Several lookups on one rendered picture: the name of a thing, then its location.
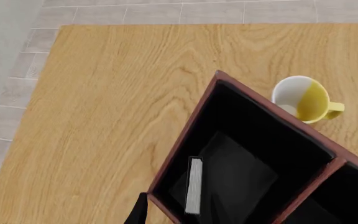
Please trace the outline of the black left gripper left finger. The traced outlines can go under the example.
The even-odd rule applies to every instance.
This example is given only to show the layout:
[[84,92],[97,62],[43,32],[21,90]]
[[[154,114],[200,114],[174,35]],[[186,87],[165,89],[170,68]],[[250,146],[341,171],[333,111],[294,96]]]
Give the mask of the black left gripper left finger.
[[145,224],[147,219],[148,198],[147,193],[142,192],[132,209],[131,213],[125,220],[124,224]]

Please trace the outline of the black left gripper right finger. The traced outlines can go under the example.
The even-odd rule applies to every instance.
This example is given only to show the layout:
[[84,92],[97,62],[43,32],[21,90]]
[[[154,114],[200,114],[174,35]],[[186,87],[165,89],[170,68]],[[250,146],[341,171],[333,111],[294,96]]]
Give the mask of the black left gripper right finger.
[[216,194],[211,195],[210,209],[212,224],[231,224],[230,218]]

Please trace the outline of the red-brown desk caddy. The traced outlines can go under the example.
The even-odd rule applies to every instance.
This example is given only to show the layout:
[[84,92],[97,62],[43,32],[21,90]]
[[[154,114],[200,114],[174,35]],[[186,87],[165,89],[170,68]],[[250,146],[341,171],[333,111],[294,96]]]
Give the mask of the red-brown desk caddy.
[[[185,213],[188,162],[203,158],[201,211]],[[217,71],[155,176],[151,201],[179,224],[358,224],[358,156]]]

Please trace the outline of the white and yellow mug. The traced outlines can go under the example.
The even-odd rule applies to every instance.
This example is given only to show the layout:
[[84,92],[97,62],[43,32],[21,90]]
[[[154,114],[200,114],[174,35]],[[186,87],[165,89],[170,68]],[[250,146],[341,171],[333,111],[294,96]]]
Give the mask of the white and yellow mug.
[[330,100],[322,84],[306,76],[291,76],[278,82],[272,102],[306,124],[334,119],[345,110],[344,104]]

